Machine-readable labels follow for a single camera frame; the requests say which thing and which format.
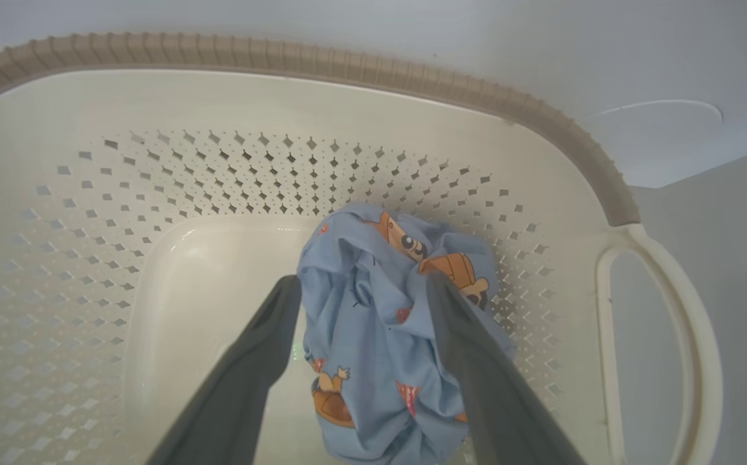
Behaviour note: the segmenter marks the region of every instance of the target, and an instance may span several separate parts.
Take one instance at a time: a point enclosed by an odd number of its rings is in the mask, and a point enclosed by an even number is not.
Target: crumpled blue clothing
[[[349,203],[314,232],[298,276],[303,346],[324,447],[352,463],[439,463],[468,434],[461,391],[441,361],[427,276],[442,271],[500,347],[514,347],[484,309],[498,284],[491,248],[444,223]]]

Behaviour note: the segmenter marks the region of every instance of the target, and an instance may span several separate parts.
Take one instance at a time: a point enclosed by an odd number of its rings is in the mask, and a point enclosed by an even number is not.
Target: red triangle print
[[[396,321],[399,322],[399,324],[405,323],[405,321],[408,320],[408,317],[411,316],[411,310],[414,309],[413,307],[408,307],[407,309],[398,309],[396,310]]]
[[[416,397],[420,394],[420,388],[414,386],[408,386],[406,384],[396,382],[396,388],[399,389],[399,394],[402,395],[402,400],[405,401],[405,405],[408,406],[408,412],[411,415],[416,416]]]
[[[311,366],[317,373],[321,373],[321,368],[324,366],[324,359],[323,358],[317,358],[313,362],[311,362]]]

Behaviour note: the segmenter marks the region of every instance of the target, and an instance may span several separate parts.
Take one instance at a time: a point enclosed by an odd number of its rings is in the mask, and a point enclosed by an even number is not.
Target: plastic basket
[[[573,121],[390,59],[92,35],[0,53],[0,462],[143,462],[315,225],[349,200],[493,246],[489,311],[589,463],[624,461],[608,274],[636,251],[683,361],[672,463],[710,461],[722,386],[706,312]],[[292,357],[257,462],[324,462],[312,371]],[[454,461],[471,459],[466,446]]]

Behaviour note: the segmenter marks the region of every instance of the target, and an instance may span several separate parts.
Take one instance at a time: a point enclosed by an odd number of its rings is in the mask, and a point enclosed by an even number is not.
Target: ribbed rim
[[[529,127],[562,151],[594,189],[609,224],[640,223],[623,176],[571,118],[529,94],[440,68],[284,41],[184,34],[49,37],[0,52],[0,93],[51,74],[174,68],[272,74],[375,88],[495,115]]]

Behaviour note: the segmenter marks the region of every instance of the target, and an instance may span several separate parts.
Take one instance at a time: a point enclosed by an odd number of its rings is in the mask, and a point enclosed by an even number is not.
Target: white plastic handle
[[[641,224],[630,224],[621,231],[626,244],[610,248],[598,263],[600,338],[603,375],[609,414],[609,444],[612,457],[625,463],[622,419],[616,377],[615,341],[610,325],[610,279],[613,260],[623,251],[637,253],[654,279],[675,330],[683,368],[683,409],[671,465],[708,465],[721,430],[722,369],[715,333],[701,298],[689,276],[659,242],[651,239]]]

